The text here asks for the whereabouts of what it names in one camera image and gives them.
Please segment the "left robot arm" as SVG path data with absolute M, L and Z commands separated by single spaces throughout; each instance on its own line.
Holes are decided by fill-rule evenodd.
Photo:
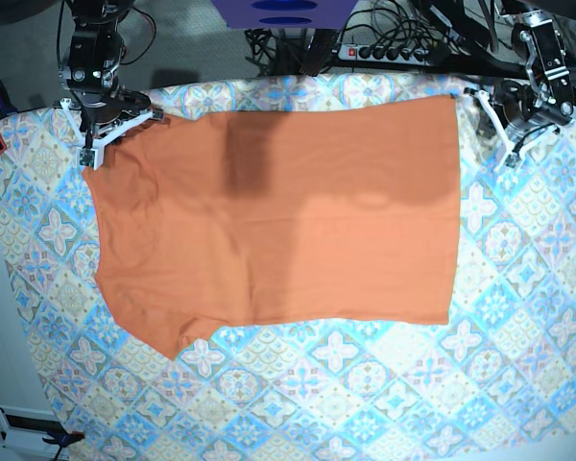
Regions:
M 566 65 L 566 47 L 553 16 L 521 1 L 504 1 L 502 13 L 514 22 L 513 50 L 524 59 L 527 83 L 497 85 L 492 105 L 502 126 L 515 133 L 576 120 L 576 86 Z

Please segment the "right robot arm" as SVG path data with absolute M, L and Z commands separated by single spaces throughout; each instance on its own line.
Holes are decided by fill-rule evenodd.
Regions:
M 102 127 L 123 115 L 136 116 L 151 106 L 149 97 L 119 83 L 118 70 L 126 56 L 119 23 L 133 1 L 64 1 L 75 29 L 68 52 L 59 53 L 62 85 L 81 110 L 80 131 L 86 144 Z

